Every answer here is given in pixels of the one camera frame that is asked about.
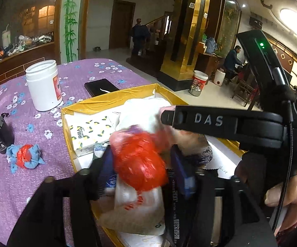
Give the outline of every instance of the floral tablecloth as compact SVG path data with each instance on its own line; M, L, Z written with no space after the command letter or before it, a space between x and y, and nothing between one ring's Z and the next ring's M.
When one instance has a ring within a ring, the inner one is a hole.
M10 159L0 154L0 241L7 243L9 235L31 196L47 176L57 179L74 174L63 130L62 107L90 97L84 84L106 78L119 89L149 84L149 82L111 59L86 59L58 66L63 101L48 112L34 108L26 77L12 79L0 86L0 114L7 112L15 144L39 144L45 164L35 169L11 166ZM67 242L72 242L70 222L65 214Z

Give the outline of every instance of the green plant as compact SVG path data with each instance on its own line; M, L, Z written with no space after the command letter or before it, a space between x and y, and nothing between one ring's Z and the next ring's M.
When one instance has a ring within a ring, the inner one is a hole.
M66 0L63 4L65 8L65 48L67 62L73 61L77 58L77 54L72 52L72 46L77 40L77 35L74 32L74 25L77 25L76 17L77 13L75 7L77 4L73 0Z

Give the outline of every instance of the dark blue jacket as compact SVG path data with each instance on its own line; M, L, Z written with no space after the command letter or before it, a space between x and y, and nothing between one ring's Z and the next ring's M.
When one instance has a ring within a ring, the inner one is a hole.
M224 67L229 71L233 71L235 69L235 64L241 66L242 62L237 58L235 49L232 49L225 58Z

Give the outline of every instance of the red plastic bag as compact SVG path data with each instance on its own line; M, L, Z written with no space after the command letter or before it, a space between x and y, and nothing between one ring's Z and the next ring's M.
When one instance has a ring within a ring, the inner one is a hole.
M137 192L150 191L167 183L165 163L150 133L140 129L117 131L111 135L110 143L115 171Z
M23 147L19 149L17 152L17 161L16 165L21 167L21 168L26 168L24 163L29 162L31 160L31 153L28 151L29 148L33 147L33 145L26 144Z

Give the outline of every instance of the black smartphone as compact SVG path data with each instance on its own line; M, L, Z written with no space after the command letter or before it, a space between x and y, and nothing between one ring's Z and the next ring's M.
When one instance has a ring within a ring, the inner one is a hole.
M92 97L120 90L107 79L95 80L93 82L85 83L85 88Z

